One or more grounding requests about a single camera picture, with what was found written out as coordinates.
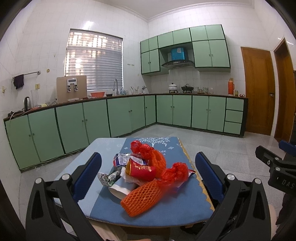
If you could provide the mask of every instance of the floor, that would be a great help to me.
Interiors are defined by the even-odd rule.
[[[219,165],[225,174],[232,173],[239,180],[245,181],[251,181],[256,177],[260,178],[263,182],[269,204],[275,207],[277,214],[281,209],[284,194],[267,184],[269,168],[255,157],[256,147],[262,145],[281,158],[284,158],[285,152],[278,148],[278,142],[271,136],[246,132],[244,138],[238,138],[170,126],[153,125],[133,133],[129,137],[178,137],[191,160],[194,160],[197,152],[202,151],[213,164]],[[19,205],[20,220],[23,224],[25,224],[26,210],[35,179],[42,177],[45,181],[54,180],[78,155],[79,153],[22,173]],[[65,225],[68,232],[73,231],[69,225]],[[128,238],[131,240],[139,238],[163,240],[159,236],[129,235]],[[173,228],[171,230],[171,238],[175,241],[193,240],[194,235],[187,234],[179,228]]]

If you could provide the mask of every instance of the silver screw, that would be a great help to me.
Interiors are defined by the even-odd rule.
[[[35,183],[36,184],[39,184],[39,183],[41,183],[42,182],[42,179],[39,177],[39,178],[37,178],[36,180],[35,180]]]
[[[65,180],[68,180],[70,178],[70,175],[69,174],[64,174],[62,175],[62,179],[65,181]]]
[[[261,180],[260,180],[259,178],[256,178],[256,179],[255,179],[255,182],[256,182],[257,184],[261,184]]]
[[[233,174],[228,174],[227,179],[233,181],[235,179],[235,176]]]

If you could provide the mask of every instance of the kitchen faucet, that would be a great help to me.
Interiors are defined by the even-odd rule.
[[[114,80],[113,90],[115,90],[115,81],[116,81],[116,95],[118,95],[118,81],[117,81],[117,79]]]

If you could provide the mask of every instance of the table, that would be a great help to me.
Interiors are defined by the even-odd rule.
[[[116,153],[130,153],[131,142],[139,140],[159,150],[165,157],[167,168],[175,162],[184,162],[188,168],[194,169],[186,150],[177,137],[159,138],[98,138],[94,140],[76,159],[74,159],[55,180],[64,173],[73,173],[85,164],[94,152],[102,156],[100,172],[109,173]],[[86,217],[128,227],[172,227],[184,226],[208,220],[214,211],[207,191],[199,177],[195,174],[183,184],[178,193],[166,196],[147,212],[136,217],[129,217],[120,205],[120,200],[113,196],[107,187],[103,187],[96,177],[85,198],[78,202]]]

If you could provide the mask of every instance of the window blind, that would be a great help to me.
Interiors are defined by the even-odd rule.
[[[87,90],[112,89],[114,79],[122,88],[122,38],[71,29],[65,75],[86,75]]]

